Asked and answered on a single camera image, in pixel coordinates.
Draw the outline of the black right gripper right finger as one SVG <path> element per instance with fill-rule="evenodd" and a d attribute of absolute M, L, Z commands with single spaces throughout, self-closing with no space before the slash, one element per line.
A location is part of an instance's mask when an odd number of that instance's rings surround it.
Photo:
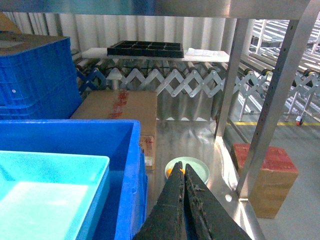
<path fill-rule="evenodd" d="M 184 174 L 184 220 L 188 240 L 249 240 L 190 164 Z"/>

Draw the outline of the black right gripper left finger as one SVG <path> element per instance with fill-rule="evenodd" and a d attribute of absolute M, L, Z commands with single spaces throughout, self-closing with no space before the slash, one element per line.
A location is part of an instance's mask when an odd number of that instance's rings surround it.
<path fill-rule="evenodd" d="M 134 240 L 179 240 L 182 235 L 185 177 L 178 161 L 160 193 L 156 204 Z"/>

